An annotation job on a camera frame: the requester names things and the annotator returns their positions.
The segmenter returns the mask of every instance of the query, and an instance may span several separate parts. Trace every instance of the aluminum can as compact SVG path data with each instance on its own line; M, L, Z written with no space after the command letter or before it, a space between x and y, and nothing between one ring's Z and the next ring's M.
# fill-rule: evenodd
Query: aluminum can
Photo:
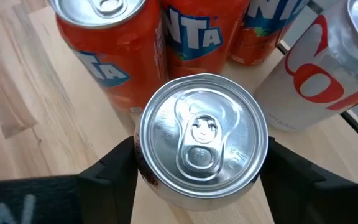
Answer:
M358 104L358 0L324 11L256 93L269 124L304 129Z
M116 108L140 113L168 81L157 0L50 0L57 25Z
M171 78L220 73L249 0L161 0Z
M261 64L274 50L309 0L251 0L229 57Z
M267 125L245 89L204 73L172 80L154 94L135 145L140 173L157 195L185 209L213 210L256 181Z

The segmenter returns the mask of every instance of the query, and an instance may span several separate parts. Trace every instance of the fanta can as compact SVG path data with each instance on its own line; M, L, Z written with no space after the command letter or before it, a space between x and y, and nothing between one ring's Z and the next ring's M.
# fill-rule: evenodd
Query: fanta can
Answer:
M229 57L258 65L274 50L309 0L251 0Z
M161 0L170 78L220 73L249 0Z
M50 0L66 43L112 105L140 113L167 80L158 0Z

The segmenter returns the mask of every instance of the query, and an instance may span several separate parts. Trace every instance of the wooden table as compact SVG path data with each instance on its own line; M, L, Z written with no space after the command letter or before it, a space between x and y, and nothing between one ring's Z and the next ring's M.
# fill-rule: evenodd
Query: wooden table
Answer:
M282 56L276 50L251 68L227 63L223 75L252 93ZM133 129L131 117L110 107L59 36L51 7L38 0L0 0L0 180L79 173ZM299 133L269 131L299 155L358 182L358 134L340 116ZM166 204L139 179L132 222L273 220L259 180L233 205L188 212Z

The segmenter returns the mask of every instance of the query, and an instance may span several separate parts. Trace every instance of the black plastic part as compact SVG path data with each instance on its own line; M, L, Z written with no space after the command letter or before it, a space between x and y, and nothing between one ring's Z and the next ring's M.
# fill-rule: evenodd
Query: black plastic part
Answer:
M0 224L131 223L133 137L80 175L0 182Z
M260 173L276 224L358 223L358 184L269 139Z
M317 15L320 15L323 12L323 8L313 0L310 0L307 6Z

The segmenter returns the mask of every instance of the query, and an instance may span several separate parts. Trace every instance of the white can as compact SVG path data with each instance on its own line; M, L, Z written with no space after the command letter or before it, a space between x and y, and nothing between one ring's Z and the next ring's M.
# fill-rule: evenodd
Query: white can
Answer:
M256 93L269 124L296 131L358 104L358 0L312 23Z

